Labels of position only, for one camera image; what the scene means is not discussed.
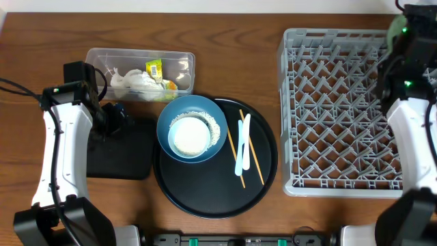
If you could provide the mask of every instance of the clear plastic bin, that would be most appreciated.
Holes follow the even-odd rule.
[[[132,90],[111,87],[114,68],[124,76],[132,69],[145,71],[145,63],[161,59],[163,62],[163,79],[173,81],[178,90]],[[169,102],[179,96],[193,93],[195,56],[187,52],[147,51],[134,49],[104,49],[92,48],[88,51],[85,61],[100,69],[108,81],[107,100],[142,100]],[[103,90],[104,80],[96,73],[99,93]]]

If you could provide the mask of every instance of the wood grain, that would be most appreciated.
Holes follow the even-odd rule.
[[[0,37],[0,77],[35,92],[63,83],[62,65],[93,47],[189,51],[195,93],[235,98],[268,121],[279,146],[276,51],[287,28],[387,29],[393,16],[325,14],[34,14],[9,13]],[[160,103],[129,102],[133,115],[159,115]],[[0,245],[20,245],[14,213],[30,208],[42,168],[44,122],[30,98],[0,92]],[[281,167],[265,198],[231,219],[207,220],[176,208],[153,174],[143,181],[88,179],[91,201],[115,226],[148,232],[289,234],[299,226],[333,231],[373,223],[393,200],[288,197]]]

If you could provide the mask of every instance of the green clip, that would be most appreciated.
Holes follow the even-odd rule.
[[[278,246],[287,246],[287,240],[278,239]]]
[[[197,246],[199,244],[199,239],[197,238],[190,238],[190,241],[188,243],[189,246]]]

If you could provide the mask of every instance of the dish rack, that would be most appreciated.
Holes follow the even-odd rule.
[[[283,190],[396,198],[394,136],[372,93],[385,31],[288,29],[279,45]]]

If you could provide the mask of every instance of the barcode label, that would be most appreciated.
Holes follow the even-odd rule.
[[[158,71],[156,71],[156,66],[150,66],[150,75],[152,77],[158,75]]]

